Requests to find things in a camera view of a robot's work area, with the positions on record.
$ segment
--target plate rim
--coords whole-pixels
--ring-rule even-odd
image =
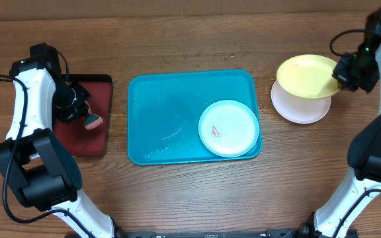
[[[274,90],[274,88],[277,87],[277,86],[280,86],[280,87],[281,87],[281,85],[280,85],[280,83],[278,82],[278,80],[276,80],[276,81],[273,83],[273,86],[271,87],[271,95],[270,95],[270,97],[271,97],[271,102],[272,102],[272,104],[273,104],[273,106],[274,106],[276,112],[278,112],[284,119],[286,119],[286,120],[288,120],[288,121],[290,121],[290,122],[293,122],[293,123],[296,123],[296,124],[304,124],[304,125],[306,125],[306,124],[313,124],[313,123],[318,122],[318,121],[320,121],[321,119],[323,119],[323,118],[327,115],[327,113],[330,111],[330,106],[331,106],[331,96],[328,96],[328,97],[324,97],[324,98],[320,98],[320,99],[318,99],[318,100],[327,100],[327,101],[328,101],[328,103],[327,103],[327,110],[325,111],[325,113],[323,114],[323,116],[321,116],[319,119],[314,120],[314,121],[309,121],[309,122],[297,122],[297,121],[295,121],[295,120],[292,120],[292,119],[290,119],[289,117],[283,115],[283,114],[277,109],[277,106],[276,106],[276,104],[275,104],[275,101],[273,100],[273,90]]]

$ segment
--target pink plate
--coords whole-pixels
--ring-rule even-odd
[[[305,99],[286,92],[276,80],[271,89],[271,101],[277,112],[287,120],[309,124],[322,119],[330,109],[331,97]]]

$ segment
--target red marking on plate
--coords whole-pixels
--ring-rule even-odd
[[[211,134],[214,136],[214,137],[219,137],[221,138],[223,134],[221,134],[220,132],[218,132],[217,128],[212,125],[212,132]]]

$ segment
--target wooden table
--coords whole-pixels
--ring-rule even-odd
[[[67,57],[72,73],[107,73],[114,80],[108,151],[77,158],[83,188],[126,231],[262,231],[298,227],[329,199],[348,166],[355,135],[378,112],[372,93],[339,92],[320,122],[299,126],[281,118],[270,100],[277,67],[300,54],[337,60],[328,43],[338,32],[363,28],[365,13],[296,13],[215,17],[161,17],[0,22],[0,73],[46,42]],[[337,50],[354,50],[361,35]],[[127,88],[137,75],[244,69],[255,80],[264,147],[255,159],[148,166],[126,153]],[[14,103],[13,86],[0,83],[0,142]],[[11,221],[1,205],[0,237],[63,237],[57,218],[29,225]],[[9,195],[22,218],[38,214]],[[361,237],[381,237],[381,196],[356,220]]]

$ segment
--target wood grain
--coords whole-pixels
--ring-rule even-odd
[[[0,73],[46,42],[67,57],[72,73],[107,73],[114,80],[108,151],[77,158],[84,190],[126,231],[260,231],[297,227],[329,199],[348,166],[355,135],[378,111],[379,88],[366,95],[339,92],[320,122],[300,126],[274,110],[270,89],[278,66],[300,54],[329,53],[338,32],[362,28],[368,12],[214,17],[159,17],[0,22]],[[337,42],[354,50],[361,35]],[[127,156],[127,88],[138,75],[244,69],[255,80],[263,150],[254,159],[225,163],[140,167]],[[9,129],[14,90],[0,83],[0,142]],[[56,218],[18,225],[1,205],[0,237],[62,237]],[[16,215],[23,208],[10,193]],[[381,237],[381,196],[356,220],[361,237]]]
[[[375,11],[381,0],[0,0],[0,20]]]

